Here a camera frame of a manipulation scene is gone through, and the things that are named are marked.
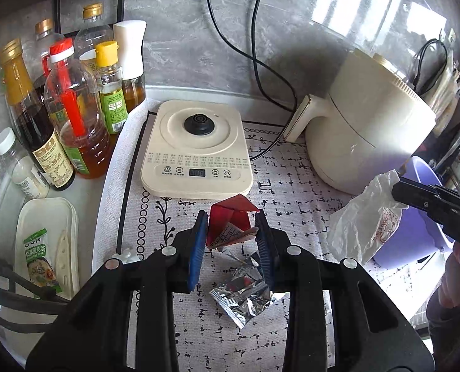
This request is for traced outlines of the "person's right hand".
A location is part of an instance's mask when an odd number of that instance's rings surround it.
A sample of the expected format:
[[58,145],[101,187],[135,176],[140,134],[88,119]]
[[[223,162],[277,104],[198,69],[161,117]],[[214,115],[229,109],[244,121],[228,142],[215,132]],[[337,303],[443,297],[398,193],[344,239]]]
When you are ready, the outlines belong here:
[[455,242],[447,258],[439,287],[439,304],[444,308],[460,307],[460,243]]

